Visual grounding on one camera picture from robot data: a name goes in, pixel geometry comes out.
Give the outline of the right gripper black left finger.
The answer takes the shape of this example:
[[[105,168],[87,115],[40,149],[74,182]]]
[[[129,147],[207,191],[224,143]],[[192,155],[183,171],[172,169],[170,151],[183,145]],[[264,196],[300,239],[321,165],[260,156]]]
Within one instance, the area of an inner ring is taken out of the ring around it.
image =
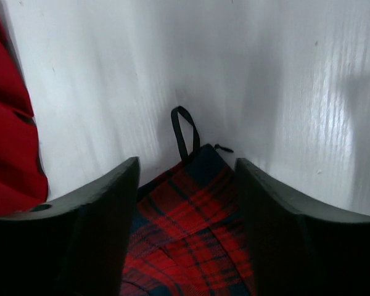
[[[139,175],[131,157],[62,197],[0,218],[0,295],[118,295]]]

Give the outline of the red plaid skirt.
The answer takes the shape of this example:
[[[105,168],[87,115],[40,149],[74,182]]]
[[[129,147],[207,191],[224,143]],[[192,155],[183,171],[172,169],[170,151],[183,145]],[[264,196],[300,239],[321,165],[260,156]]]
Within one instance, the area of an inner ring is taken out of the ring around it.
[[[120,294],[255,295],[234,171],[197,131],[188,152],[180,119],[192,123],[178,106],[181,161],[138,190]]]

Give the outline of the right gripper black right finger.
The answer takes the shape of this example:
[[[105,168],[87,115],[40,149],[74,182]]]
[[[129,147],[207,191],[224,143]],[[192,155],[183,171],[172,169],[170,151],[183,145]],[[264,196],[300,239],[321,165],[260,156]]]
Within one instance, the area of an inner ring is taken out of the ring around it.
[[[370,216],[343,210],[236,161],[258,295],[370,295]]]

